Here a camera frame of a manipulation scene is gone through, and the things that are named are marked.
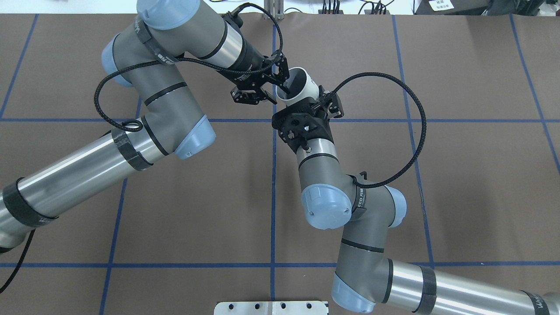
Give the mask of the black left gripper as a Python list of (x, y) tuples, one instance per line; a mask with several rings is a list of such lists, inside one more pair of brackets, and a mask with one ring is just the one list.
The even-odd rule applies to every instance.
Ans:
[(280, 88), (282, 92), (290, 93), (289, 87), (286, 84), (286, 81), (290, 78), (288, 62), (281, 50), (276, 50), (272, 54), (273, 65), (277, 68), (276, 73), (273, 72), (272, 68), (269, 68), (264, 72), (246, 74), (246, 72), (260, 70), (270, 66), (270, 63), (265, 60), (266, 56), (258, 52), (246, 38), (243, 38), (240, 56), (236, 62), (230, 66), (229, 70), (241, 71), (244, 73), (228, 72), (227, 78), (235, 85), (231, 92), (257, 93), (262, 101), (269, 101), (274, 105), (277, 104), (276, 99), (270, 92), (262, 88), (265, 83), (272, 82)]

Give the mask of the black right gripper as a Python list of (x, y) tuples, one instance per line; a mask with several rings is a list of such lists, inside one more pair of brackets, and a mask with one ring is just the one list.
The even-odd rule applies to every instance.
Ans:
[(318, 91), (312, 113), (295, 112), (286, 108), (272, 116), (272, 127), (294, 153), (301, 147), (307, 149), (309, 142), (316, 138), (334, 142), (329, 125), (330, 118), (327, 116), (330, 114), (332, 96), (322, 85), (318, 86)]

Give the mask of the grey silver right robot arm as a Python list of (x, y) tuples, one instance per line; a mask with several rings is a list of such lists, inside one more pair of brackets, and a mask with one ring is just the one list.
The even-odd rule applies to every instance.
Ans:
[[(538, 118), (532, 97), (520, 109), (430, 105), (418, 159), (390, 183), (407, 200), (402, 224), (388, 231), (386, 255), (436, 271), (528, 291), (559, 293), (559, 123), (498, 121)], [(406, 163), (420, 123), (348, 120), (333, 123), (345, 172), (383, 180)], [(295, 157), (276, 148), (274, 297), (329, 300), (332, 314), (355, 315), (332, 302), (342, 229), (320, 231), (304, 216)]]

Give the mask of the grey silver left robot arm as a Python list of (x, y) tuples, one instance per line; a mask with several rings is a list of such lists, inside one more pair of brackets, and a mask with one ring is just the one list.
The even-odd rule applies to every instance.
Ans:
[[(216, 70), (234, 84), (235, 102), (275, 103), (263, 86), (271, 83), (287, 90), (287, 58), (282, 48), (264, 56), (241, 34), (238, 14), (250, 6), (244, 3), (234, 12), (218, 14), (202, 0), (139, 0), (134, 22), (102, 52), (108, 75), (94, 92), (94, 105), (113, 128), (2, 190), (1, 252), (14, 249), (30, 231), (164, 156), (187, 159), (214, 143), (215, 131), (180, 74), (178, 62)], [(135, 88), (147, 113), (124, 124), (106, 116), (99, 95), (111, 79)]]

